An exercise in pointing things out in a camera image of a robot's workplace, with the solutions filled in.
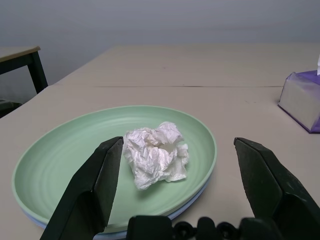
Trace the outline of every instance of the plate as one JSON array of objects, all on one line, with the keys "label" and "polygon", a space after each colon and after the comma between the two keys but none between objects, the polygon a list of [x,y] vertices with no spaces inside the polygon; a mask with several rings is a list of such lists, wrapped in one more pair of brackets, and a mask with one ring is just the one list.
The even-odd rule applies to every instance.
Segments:
[{"label": "plate", "polygon": [[124,106],[89,113],[64,123],[36,141],[21,157],[13,176],[14,196],[23,209],[47,224],[71,177],[103,141],[128,130],[173,122],[189,147],[187,178],[160,181],[139,191],[121,158],[118,186],[105,233],[127,229],[135,215],[169,215],[192,199],[208,180],[217,157],[210,130],[193,116],[158,106]]},{"label": "plate", "polygon": [[[191,198],[185,205],[180,207],[178,210],[169,214],[168,218],[173,220],[176,217],[178,217],[180,214],[182,214],[188,207],[190,207],[191,204],[193,204],[197,200],[197,198],[202,194],[202,192],[206,189],[206,187],[209,183],[209,180],[210,180],[210,178],[206,181],[206,183],[203,185],[203,187],[197,192],[197,194],[194,195],[193,198]],[[38,221],[37,219],[33,218],[32,216],[30,216],[26,212],[24,212],[24,213],[36,225],[38,225],[39,227],[41,227],[43,229],[46,228],[47,225],[45,223]],[[119,231],[119,232],[112,232],[112,233],[98,233],[97,235],[94,236],[93,239],[119,240],[119,239],[125,239],[126,236],[127,236],[127,231]]]}]

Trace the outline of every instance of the white tissue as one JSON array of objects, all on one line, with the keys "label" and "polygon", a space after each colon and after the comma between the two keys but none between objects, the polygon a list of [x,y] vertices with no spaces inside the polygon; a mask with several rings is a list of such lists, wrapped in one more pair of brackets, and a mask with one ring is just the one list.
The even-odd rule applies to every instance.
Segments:
[{"label": "white tissue", "polygon": [[177,126],[167,121],[155,129],[143,127],[126,132],[123,155],[131,166],[139,190],[145,190],[157,181],[171,182],[187,177],[188,145],[177,145],[183,140]]},{"label": "white tissue", "polygon": [[319,56],[319,60],[318,60],[318,71],[317,71],[317,75],[320,75],[320,56]]}]

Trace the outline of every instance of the plate rim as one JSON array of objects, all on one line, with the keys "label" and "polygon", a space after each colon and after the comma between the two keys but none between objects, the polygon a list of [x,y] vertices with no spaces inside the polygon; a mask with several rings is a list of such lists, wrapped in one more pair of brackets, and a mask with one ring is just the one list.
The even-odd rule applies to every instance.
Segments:
[{"label": "plate rim", "polygon": [[80,118],[84,118],[88,115],[91,115],[91,114],[96,114],[96,113],[99,113],[99,112],[103,112],[103,111],[107,111],[107,110],[114,110],[114,109],[125,109],[125,108],[158,108],[158,109],[163,109],[163,110],[169,110],[169,111],[175,111],[175,112],[178,112],[180,114],[183,114],[183,115],[186,115],[196,121],[198,121],[207,131],[208,133],[210,134],[212,140],[213,140],[213,145],[214,145],[214,156],[213,156],[213,161],[212,161],[212,164],[210,166],[210,169],[208,171],[208,173],[205,175],[205,177],[201,180],[201,182],[194,188],[194,190],[187,195],[187,198],[186,198],[186,201],[183,201],[181,202],[180,204],[178,204],[177,206],[175,206],[173,209],[176,209],[177,207],[179,207],[181,204],[185,204],[186,202],[188,202],[188,200],[190,200],[198,191],[199,189],[201,189],[201,187],[206,183],[206,181],[209,179],[211,173],[213,172],[213,169],[214,169],[214,166],[216,164],[216,160],[217,160],[217,142],[216,142],[216,139],[214,137],[214,135],[212,134],[212,132],[210,131],[210,129],[201,121],[199,120],[198,118],[192,116],[191,114],[189,113],[186,113],[184,111],[180,111],[180,110],[177,110],[177,109],[174,109],[174,108],[170,108],[170,107],[164,107],[164,106],[155,106],[155,105],[125,105],[125,106],[117,106],[117,107],[110,107],[110,108],[106,108],[106,109],[101,109],[101,110],[98,110],[98,111],[93,111],[93,112],[89,112],[89,113],[86,113],[86,114],[83,114],[83,115],[80,115],[80,116],[77,116],[69,121],[66,121],[66,122],[63,122],[61,124],[59,124],[58,126],[56,126],[55,128],[51,129],[50,131],[46,132],[44,135],[42,135],[38,140],[36,140],[31,146],[29,146],[27,148],[27,150],[24,151],[24,153],[22,154],[22,156],[20,157],[20,159],[18,160],[17,164],[15,165],[15,168],[14,168],[14,171],[13,171],[13,174],[12,174],[12,178],[11,178],[11,189],[12,189],[12,192],[13,192],[13,195],[14,195],[14,198],[15,200],[17,201],[18,205],[22,208],[22,210],[24,210],[25,212],[27,212],[28,214],[30,214],[32,217],[34,217],[35,219],[39,220],[40,222],[43,222],[43,223],[46,223],[48,224],[49,220],[50,219],[47,219],[37,213],[35,213],[34,211],[30,210],[19,198],[18,196],[18,193],[17,193],[17,190],[16,190],[16,184],[15,184],[15,179],[16,179],[16,173],[17,173],[17,169],[21,163],[21,161],[23,160],[23,158],[25,157],[25,155],[28,153],[28,151],[35,145],[37,144],[39,141],[41,141],[46,135],[48,135],[49,133],[53,132],[54,130],[60,128],[61,126],[65,125],[65,124],[68,124],[72,121],[75,121],[77,119],[80,119]]},{"label": "plate rim", "polygon": [[[166,215],[166,217],[168,217],[170,220],[174,220],[175,218],[179,217],[180,214],[182,214],[184,211],[186,211],[202,195],[202,193],[207,188],[209,181],[210,181],[210,177],[205,182],[205,184],[202,186],[202,188],[196,193],[196,195],[194,195],[194,197],[192,199],[190,199],[187,203],[185,203],[183,206],[181,206],[175,212]],[[32,216],[28,215],[27,212],[24,212],[23,209],[22,209],[22,212],[31,220],[31,222],[33,222],[37,226],[41,227],[42,229],[46,228],[47,225],[45,223],[34,219]],[[97,235],[95,235],[93,239],[118,240],[118,239],[124,239],[126,237],[126,235],[127,235],[127,230],[109,232],[109,233],[100,232]]]}]

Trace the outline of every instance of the table surface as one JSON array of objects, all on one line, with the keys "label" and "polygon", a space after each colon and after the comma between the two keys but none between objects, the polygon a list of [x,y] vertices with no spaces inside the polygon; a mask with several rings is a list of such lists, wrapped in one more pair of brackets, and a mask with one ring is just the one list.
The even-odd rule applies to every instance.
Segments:
[{"label": "table surface", "polygon": [[316,70],[320,43],[118,46],[58,83],[95,87],[283,86]]},{"label": "table surface", "polygon": [[23,55],[31,54],[39,50],[39,46],[1,46],[0,63]]}]

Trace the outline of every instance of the black table leg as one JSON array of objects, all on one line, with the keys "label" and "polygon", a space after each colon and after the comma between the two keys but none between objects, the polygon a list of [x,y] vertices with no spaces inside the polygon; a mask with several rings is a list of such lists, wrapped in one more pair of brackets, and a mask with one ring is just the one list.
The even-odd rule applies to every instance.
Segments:
[{"label": "black table leg", "polygon": [[29,54],[32,58],[32,63],[28,64],[28,69],[35,87],[36,93],[40,93],[43,89],[48,87],[44,69],[39,58],[38,52]]}]

